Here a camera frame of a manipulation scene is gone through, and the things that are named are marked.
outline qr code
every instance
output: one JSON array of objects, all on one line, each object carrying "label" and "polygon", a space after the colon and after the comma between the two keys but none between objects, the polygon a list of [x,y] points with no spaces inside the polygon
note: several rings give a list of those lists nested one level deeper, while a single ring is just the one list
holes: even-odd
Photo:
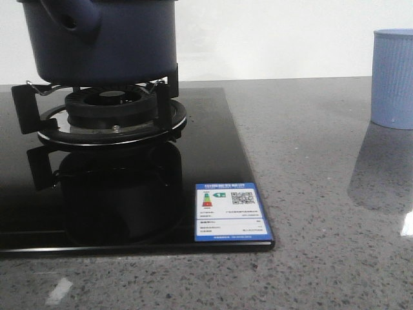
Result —
[{"label": "qr code", "polygon": [[232,192],[232,204],[241,205],[245,203],[254,203],[252,192]]}]

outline energy efficiency label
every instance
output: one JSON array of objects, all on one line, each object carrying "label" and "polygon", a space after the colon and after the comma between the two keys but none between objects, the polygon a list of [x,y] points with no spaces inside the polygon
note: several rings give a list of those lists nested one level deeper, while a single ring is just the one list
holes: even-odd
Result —
[{"label": "energy efficiency label", "polygon": [[195,241],[270,240],[254,183],[196,185]]}]

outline white wall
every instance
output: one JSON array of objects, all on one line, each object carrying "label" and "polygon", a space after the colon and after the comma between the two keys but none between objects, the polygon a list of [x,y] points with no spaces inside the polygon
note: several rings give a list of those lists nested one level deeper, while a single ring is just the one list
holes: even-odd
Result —
[{"label": "white wall", "polygon": [[[2,3],[0,84],[39,82],[21,4]],[[371,75],[373,31],[413,28],[411,0],[179,0],[180,80]]]}]

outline gray speckled countertop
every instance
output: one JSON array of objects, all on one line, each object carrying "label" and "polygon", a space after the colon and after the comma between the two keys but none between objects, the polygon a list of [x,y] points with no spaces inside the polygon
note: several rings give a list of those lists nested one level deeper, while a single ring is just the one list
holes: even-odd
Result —
[{"label": "gray speckled countertop", "polygon": [[369,123],[370,78],[188,87],[225,89],[276,248],[1,260],[1,309],[413,309],[413,132]]}]

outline plastic cup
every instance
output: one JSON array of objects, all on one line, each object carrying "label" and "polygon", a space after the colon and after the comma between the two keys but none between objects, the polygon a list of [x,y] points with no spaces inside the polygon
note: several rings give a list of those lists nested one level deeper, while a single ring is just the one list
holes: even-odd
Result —
[{"label": "plastic cup", "polygon": [[413,129],[413,29],[374,32],[371,120]]}]

